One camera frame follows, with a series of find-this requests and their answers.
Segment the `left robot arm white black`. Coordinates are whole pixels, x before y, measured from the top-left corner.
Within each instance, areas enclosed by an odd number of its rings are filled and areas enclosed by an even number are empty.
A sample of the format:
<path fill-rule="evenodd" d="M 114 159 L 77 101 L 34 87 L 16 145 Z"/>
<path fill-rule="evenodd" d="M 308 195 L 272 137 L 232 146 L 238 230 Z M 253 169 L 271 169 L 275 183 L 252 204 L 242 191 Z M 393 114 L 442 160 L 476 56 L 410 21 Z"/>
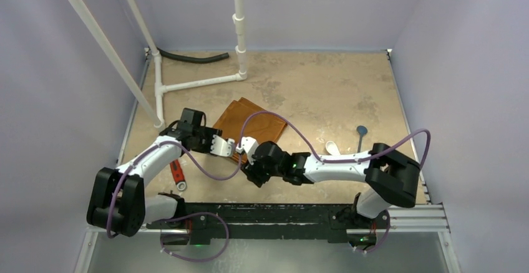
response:
<path fill-rule="evenodd" d="M 104 167 L 95 176 L 86 220 L 103 228 L 110 238 L 131 237 L 143 225 L 163 221 L 169 228 L 184 225 L 188 215 L 185 200 L 171 193 L 146 197 L 146 186 L 171 162 L 187 152 L 213 154 L 222 130 L 207 127 L 205 113 L 184 108 L 180 119 L 162 130 L 154 142 L 129 162 Z"/>

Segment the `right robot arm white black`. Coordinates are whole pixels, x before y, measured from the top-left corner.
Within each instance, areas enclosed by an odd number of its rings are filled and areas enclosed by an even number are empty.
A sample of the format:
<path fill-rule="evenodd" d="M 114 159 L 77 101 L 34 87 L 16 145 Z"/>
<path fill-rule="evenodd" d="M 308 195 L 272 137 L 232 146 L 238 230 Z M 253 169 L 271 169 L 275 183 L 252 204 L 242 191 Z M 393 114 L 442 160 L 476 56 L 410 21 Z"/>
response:
<path fill-rule="evenodd" d="M 258 143 L 245 137 L 235 151 L 246 155 L 241 170 L 258 187 L 272 177 L 296 186 L 323 181 L 367 184 L 369 189 L 358 194 L 350 211 L 352 223 L 360 228 L 390 206 L 416 205 L 420 164 L 385 143 L 375 143 L 370 150 L 351 155 L 289 154 L 273 141 Z"/>

